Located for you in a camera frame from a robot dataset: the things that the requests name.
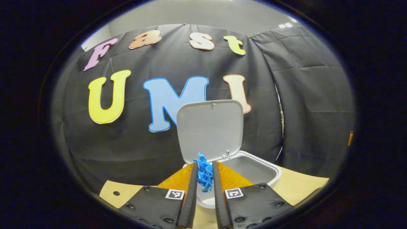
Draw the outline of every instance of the blue rag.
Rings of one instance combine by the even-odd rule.
[[[213,184],[212,166],[206,161],[205,156],[201,152],[198,152],[198,157],[200,160],[193,160],[198,163],[198,183],[205,187],[202,192],[210,192]]]

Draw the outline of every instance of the blue letter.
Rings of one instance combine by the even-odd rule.
[[[144,82],[143,88],[150,93],[151,118],[153,123],[149,125],[151,132],[168,130],[170,123],[164,119],[164,109],[171,120],[177,125],[178,110],[187,103],[206,101],[206,85],[209,80],[206,77],[194,76],[187,80],[181,96],[164,78],[150,79]]]

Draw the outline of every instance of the black fabric backdrop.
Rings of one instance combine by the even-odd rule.
[[[330,177],[346,155],[355,122],[344,69],[303,27],[274,29],[251,38],[272,72],[284,114],[277,164]]]
[[[138,34],[160,30],[162,39],[153,45],[130,50],[129,44]],[[212,36],[215,48],[205,51],[193,48],[189,35],[193,32]],[[226,35],[243,42],[246,55],[232,52]],[[227,30],[200,25],[161,25],[134,30],[119,36],[99,64],[83,72],[93,49],[79,57],[66,83],[60,113],[55,112],[54,125],[65,137],[70,156],[79,173],[96,193],[106,180],[157,185],[181,169],[183,161],[177,129],[171,123],[167,131],[152,133],[150,97],[142,84],[153,78],[166,78],[178,95],[188,78],[203,76],[209,79],[206,99],[231,99],[229,86],[223,76],[243,75],[248,104],[244,114],[244,133],[241,149],[274,162],[282,144],[282,125],[278,98],[269,67],[250,38]],[[126,80],[125,104],[121,116],[109,124],[97,124],[88,113],[89,83],[106,77],[102,87],[101,107],[112,102],[113,81],[110,76],[120,70],[130,70]]]

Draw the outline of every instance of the table surface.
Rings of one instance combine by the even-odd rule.
[[[282,174],[273,188],[289,204],[295,205],[311,194],[315,189],[323,187],[329,178],[301,174],[280,167]],[[134,196],[143,185],[128,185],[106,181],[99,196],[114,207],[123,206]],[[217,229],[215,209],[206,209],[197,205],[194,218],[194,229]]]

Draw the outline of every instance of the open lid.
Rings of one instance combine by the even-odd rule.
[[[187,163],[208,161],[237,153],[242,146],[243,108],[236,100],[214,100],[183,105],[177,113],[178,140]]]

